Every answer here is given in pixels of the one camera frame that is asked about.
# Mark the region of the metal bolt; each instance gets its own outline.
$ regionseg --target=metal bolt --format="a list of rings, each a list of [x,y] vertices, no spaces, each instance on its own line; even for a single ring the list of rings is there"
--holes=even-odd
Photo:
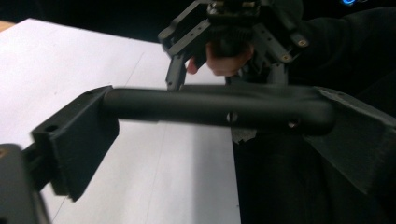
[[[289,61],[290,60],[290,56],[288,54],[285,54],[282,56],[283,61]]]
[[[305,40],[300,40],[300,41],[298,42],[298,45],[299,45],[300,47],[303,47],[303,46],[306,45],[306,41],[305,41]]]

